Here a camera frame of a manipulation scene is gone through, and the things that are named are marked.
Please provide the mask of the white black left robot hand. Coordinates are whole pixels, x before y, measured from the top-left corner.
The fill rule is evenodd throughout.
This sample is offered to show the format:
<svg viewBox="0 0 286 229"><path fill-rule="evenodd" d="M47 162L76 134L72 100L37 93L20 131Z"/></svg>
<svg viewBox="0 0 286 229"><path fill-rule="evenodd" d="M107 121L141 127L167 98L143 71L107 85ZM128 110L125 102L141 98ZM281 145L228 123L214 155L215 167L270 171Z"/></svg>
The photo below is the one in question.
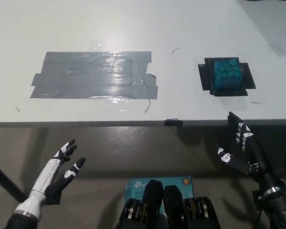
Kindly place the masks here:
<svg viewBox="0 0 286 229"><path fill-rule="evenodd" d="M59 179L55 180L60 167L70 160L76 148L75 140L72 139L57 151L39 174L29 197L16 207L14 213L37 220L41 219L42 207L71 183L85 162L85 158L81 157Z"/></svg>

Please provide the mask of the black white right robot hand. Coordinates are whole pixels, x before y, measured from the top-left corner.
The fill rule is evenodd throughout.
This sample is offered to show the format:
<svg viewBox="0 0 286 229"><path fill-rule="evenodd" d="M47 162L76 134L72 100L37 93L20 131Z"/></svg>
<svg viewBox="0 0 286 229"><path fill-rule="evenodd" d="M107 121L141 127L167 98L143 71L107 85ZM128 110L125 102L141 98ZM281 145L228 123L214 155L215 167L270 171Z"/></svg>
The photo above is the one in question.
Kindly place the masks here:
<svg viewBox="0 0 286 229"><path fill-rule="evenodd" d="M285 183L274 174L268 157L249 126L233 112L228 113L227 121L233 140L245 159L237 158L234 153L218 147L217 156L221 162L251 177L259 186L260 196L264 198L269 196L279 198L285 195Z"/></svg>

